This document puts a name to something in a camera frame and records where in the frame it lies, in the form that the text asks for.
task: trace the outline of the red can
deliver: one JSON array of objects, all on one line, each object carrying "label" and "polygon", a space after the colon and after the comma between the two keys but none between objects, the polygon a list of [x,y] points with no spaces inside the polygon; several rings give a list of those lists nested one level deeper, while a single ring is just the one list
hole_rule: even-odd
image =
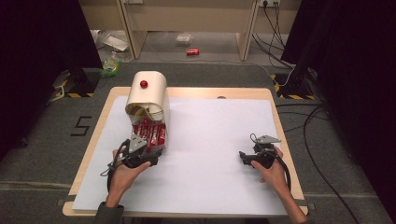
[{"label": "red can", "polygon": [[199,49],[188,49],[187,50],[187,55],[198,55],[199,54]]}]

